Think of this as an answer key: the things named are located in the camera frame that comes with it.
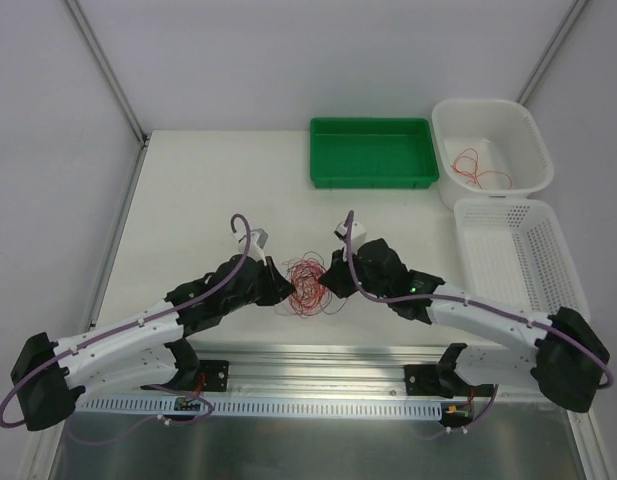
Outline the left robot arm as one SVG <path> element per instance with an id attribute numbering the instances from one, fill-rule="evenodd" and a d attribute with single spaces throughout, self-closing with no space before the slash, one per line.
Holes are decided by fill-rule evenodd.
<path id="1" fill-rule="evenodd" d="M 129 319 L 57 340 L 37 333 L 12 367 L 6 396 L 23 417 L 7 421 L 0 407 L 0 427 L 45 430 L 114 387 L 193 389 L 199 362 L 189 336 L 245 306 L 278 305 L 294 291 L 271 257 L 235 255 Z"/>

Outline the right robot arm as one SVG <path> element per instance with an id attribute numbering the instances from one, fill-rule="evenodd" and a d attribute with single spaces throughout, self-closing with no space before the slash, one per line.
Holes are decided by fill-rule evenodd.
<path id="1" fill-rule="evenodd" d="M 319 282 L 338 298 L 366 293 L 407 320 L 493 342 L 492 347 L 462 342 L 448 346 L 435 367 L 445 397 L 469 386 L 509 385 L 538 391 L 566 410 L 586 413 L 596 393 L 610 384 L 610 354 L 576 310 L 524 313 L 471 298 L 440 277 L 408 268 L 384 239 L 370 241 L 354 254 L 335 251 Z"/>

